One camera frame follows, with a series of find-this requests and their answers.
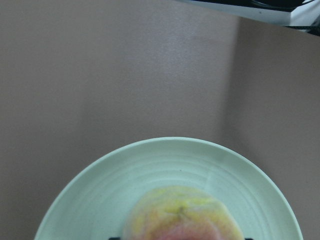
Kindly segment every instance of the round plate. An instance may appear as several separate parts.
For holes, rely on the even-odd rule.
[[[287,200],[252,162],[218,144],[161,137],[119,148],[92,163],[59,194],[35,240],[108,240],[147,191],[183,185],[222,201],[246,238],[302,240]]]

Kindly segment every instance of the yellow fruit skin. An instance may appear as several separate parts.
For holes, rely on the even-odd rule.
[[[226,206],[188,186],[147,192],[123,228],[123,240],[244,240]]]

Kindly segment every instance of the gray tabletop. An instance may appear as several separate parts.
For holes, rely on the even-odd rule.
[[[260,167],[320,236],[320,38],[175,0],[4,1],[0,239],[32,239],[82,169],[192,137]]]

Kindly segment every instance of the table surface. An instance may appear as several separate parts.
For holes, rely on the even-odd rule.
[[[32,239],[82,169],[192,137],[260,167],[320,236],[320,38],[175,0],[1,4],[0,239]]]

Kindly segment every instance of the brown table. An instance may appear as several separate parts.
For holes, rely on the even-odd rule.
[[[260,167],[320,236],[320,38],[175,0],[5,1],[0,239],[32,239],[83,168],[164,136]]]

